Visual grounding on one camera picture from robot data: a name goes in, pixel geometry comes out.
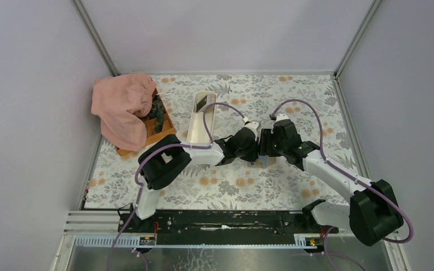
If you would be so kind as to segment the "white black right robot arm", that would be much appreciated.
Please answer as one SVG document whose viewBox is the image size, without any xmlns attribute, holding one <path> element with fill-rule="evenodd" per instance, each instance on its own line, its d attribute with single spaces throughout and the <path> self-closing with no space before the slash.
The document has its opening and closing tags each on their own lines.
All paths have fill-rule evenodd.
<svg viewBox="0 0 434 271">
<path fill-rule="evenodd" d="M 322 148 L 303 141 L 286 115 L 273 116 L 273 127 L 262 129 L 259 144 L 265 154 L 284 157 L 290 165 L 306 172 L 334 189 L 345 200 L 335 204 L 318 199 L 303 207 L 302 227 L 311 233 L 322 226 L 350 230 L 363 244 L 372 246 L 404 224 L 391 185 L 351 174 L 325 158 Z"/>
</svg>

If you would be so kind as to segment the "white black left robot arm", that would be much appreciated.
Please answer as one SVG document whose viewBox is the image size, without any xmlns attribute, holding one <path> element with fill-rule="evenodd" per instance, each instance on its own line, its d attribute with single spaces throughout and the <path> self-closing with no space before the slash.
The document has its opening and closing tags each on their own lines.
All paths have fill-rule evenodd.
<svg viewBox="0 0 434 271">
<path fill-rule="evenodd" d="M 134 181 L 139 185 L 131 225 L 140 232 L 153 224 L 159 193 L 190 165 L 221 166 L 235 159 L 255 160 L 258 143 L 256 128 L 247 123 L 236 134 L 211 143 L 181 142 L 177 136 L 165 136 L 138 158 Z"/>
</svg>

